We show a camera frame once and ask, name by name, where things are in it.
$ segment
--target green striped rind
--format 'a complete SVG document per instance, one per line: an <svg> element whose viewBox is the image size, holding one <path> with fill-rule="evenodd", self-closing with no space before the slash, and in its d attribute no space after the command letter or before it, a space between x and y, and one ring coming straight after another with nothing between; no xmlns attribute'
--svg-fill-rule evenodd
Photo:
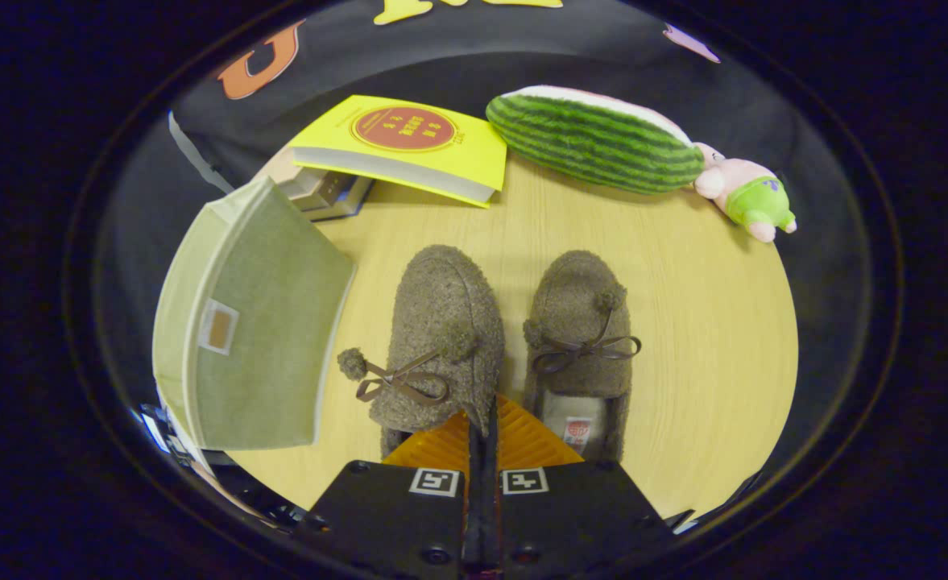
<svg viewBox="0 0 948 580"><path fill-rule="evenodd" d="M495 97L488 121L510 148L581 180L665 193L702 172L702 152L651 122L544 97Z"/></svg>

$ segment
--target brown ribbon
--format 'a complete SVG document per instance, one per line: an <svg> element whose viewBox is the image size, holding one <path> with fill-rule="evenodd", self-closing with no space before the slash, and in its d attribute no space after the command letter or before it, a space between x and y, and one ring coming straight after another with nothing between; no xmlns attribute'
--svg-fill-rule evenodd
<svg viewBox="0 0 948 580"><path fill-rule="evenodd" d="M407 366L392 372L385 371L383 368L377 367L374 363L366 361L366 370L373 372L373 374L380 377L380 379L364 379L363 382L359 383L359 390L355 392L356 399L367 403L367 401L377 399L377 396L381 394L385 388L391 387L401 394L404 394L404 396L417 401L417 403L427 405L427 407L433 404L444 403L445 399L449 396L449 383L445 381L444 377L434 375L433 372L412 372L414 368L421 366L421 364L433 359L440 353L440 350L429 352L410 362ZM426 396L408 385L410 381L422 381L422 379L425 379L425 381L436 381L440 383L445 390L440 396ZM370 392L366 392L366 389L373 384L377 384L378 387Z"/></svg>
<svg viewBox="0 0 948 580"><path fill-rule="evenodd" d="M535 362L532 363L532 367L541 375L550 375L552 372L564 370L566 367L569 367L570 364L573 364L573 361L583 356L595 355L612 360L624 360L635 356L642 350L642 341L638 338L610 337L603 339L603 337L606 336L606 331L610 329L610 319L612 318L613 309L610 309L610 313L606 315L606 324L603 324L602 332L598 334L598 337L588 342L581 342L581 344L577 342L556 341L554 338L542 337L541 339L546 342L546 345L548 345L551 350L537 355ZM621 352L615 348L611 348L611 346L621 341L633 342L633 344L635 344L635 352Z"/></svg>

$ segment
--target watermelon plush toy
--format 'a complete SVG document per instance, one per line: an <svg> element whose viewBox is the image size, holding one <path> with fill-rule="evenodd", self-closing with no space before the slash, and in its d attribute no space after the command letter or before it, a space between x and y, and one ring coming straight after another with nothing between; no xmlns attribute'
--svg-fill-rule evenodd
<svg viewBox="0 0 948 580"><path fill-rule="evenodd" d="M487 115L510 148L589 183L655 195L702 173L702 151L669 118L603 95L538 85L495 97Z"/></svg>
<svg viewBox="0 0 948 580"><path fill-rule="evenodd" d="M492 99L488 121L517 153L593 184L656 195L694 184L753 238L797 228L771 170L692 143L675 122L611 97L537 85Z"/></svg>

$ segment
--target slipper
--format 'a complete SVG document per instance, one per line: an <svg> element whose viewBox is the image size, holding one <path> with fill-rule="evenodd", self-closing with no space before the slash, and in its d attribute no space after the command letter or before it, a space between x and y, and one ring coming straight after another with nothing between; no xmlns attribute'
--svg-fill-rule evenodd
<svg viewBox="0 0 948 580"><path fill-rule="evenodd" d="M481 269L451 246L427 246L412 258L395 294L385 367L359 349L337 357L356 399L371 401L386 458L410 433L466 412L487 437L503 364L503 319ZM375 378L368 379L369 374Z"/></svg>
<svg viewBox="0 0 948 580"><path fill-rule="evenodd" d="M596 254L567 252L544 273L524 323L524 407L584 459L623 454L631 357L642 349L629 335L626 294Z"/></svg>

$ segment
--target wooden surface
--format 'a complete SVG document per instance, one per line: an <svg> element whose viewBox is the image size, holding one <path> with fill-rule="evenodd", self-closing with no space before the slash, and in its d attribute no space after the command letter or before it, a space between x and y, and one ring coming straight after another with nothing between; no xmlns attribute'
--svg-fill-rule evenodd
<svg viewBox="0 0 948 580"><path fill-rule="evenodd" d="M387 359L394 290L421 247L448 243L483 269L506 328L499 390L522 400L521 325L544 270L599 254L628 289L633 359L624 469L663 517L712 510L764 464L797 374L797 323L773 245L753 241L692 191L643 197L589 186L510 154L491 209L379 181L358 216L319 222L358 263L334 353ZM351 459L380 460L355 382L327 378L319 441L230 456L308 509Z"/></svg>

